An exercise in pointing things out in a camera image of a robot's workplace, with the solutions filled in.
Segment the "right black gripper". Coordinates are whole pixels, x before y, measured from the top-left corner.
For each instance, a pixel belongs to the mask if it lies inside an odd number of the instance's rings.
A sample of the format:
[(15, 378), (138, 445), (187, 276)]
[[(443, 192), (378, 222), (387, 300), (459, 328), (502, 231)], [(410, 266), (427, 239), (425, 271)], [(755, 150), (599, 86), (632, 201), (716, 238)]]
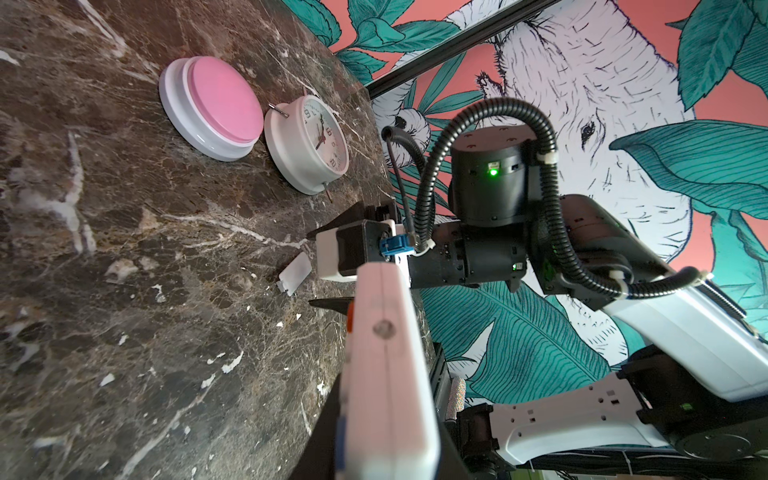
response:
[[(315, 239), (324, 231), (361, 220), (382, 220), (381, 206), (358, 201), (333, 220), (307, 233)], [(455, 221), (433, 228), (435, 246), (427, 253), (408, 259), (413, 289), (464, 286), (477, 288), (503, 282), (507, 289), (519, 289), (527, 271), (527, 230), (521, 224), (484, 228)], [(353, 297), (312, 299), (309, 305), (348, 316), (354, 310)]]

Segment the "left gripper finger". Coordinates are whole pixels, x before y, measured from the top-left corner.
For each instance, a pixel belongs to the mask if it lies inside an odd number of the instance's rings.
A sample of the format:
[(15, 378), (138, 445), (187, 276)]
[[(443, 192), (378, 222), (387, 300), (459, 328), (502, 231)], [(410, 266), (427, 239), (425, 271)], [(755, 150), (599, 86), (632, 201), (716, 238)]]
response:
[(326, 397), (308, 443), (289, 476), (290, 480), (333, 480), (335, 478), (335, 445), (337, 421), (340, 415), (340, 383), (341, 375), (338, 375)]

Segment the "grey remote battery cover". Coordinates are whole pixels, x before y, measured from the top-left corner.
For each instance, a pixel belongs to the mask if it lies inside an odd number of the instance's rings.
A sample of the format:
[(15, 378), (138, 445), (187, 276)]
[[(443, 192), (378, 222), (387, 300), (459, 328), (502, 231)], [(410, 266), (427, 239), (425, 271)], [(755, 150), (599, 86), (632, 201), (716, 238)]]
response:
[(281, 293), (293, 296), (301, 284), (309, 277), (312, 264), (309, 256), (301, 252), (278, 276), (277, 287)]

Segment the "white remote control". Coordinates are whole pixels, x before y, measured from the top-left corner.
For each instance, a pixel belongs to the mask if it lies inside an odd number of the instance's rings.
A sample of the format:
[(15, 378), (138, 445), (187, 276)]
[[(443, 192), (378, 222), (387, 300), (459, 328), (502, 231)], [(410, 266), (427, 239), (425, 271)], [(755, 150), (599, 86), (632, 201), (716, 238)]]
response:
[(391, 263), (357, 270), (336, 426), (338, 479), (433, 479), (441, 455), (410, 291)]

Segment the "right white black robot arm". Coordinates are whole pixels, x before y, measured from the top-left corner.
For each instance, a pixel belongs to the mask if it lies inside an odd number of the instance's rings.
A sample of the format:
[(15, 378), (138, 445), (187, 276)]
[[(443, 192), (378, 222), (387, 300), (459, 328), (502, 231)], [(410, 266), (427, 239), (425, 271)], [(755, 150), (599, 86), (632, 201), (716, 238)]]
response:
[(355, 205), (313, 231), (325, 277), (349, 279), (401, 253), (415, 288), (500, 280), (516, 291), (532, 270), (545, 293), (619, 317), (651, 340), (617, 375), (633, 420), (702, 460), (766, 448), (766, 341), (702, 272), (673, 271), (593, 199), (560, 193), (544, 113), (516, 99), (480, 101), (429, 155), (400, 129), (382, 136), (417, 164), (414, 214), (403, 234), (386, 233)]

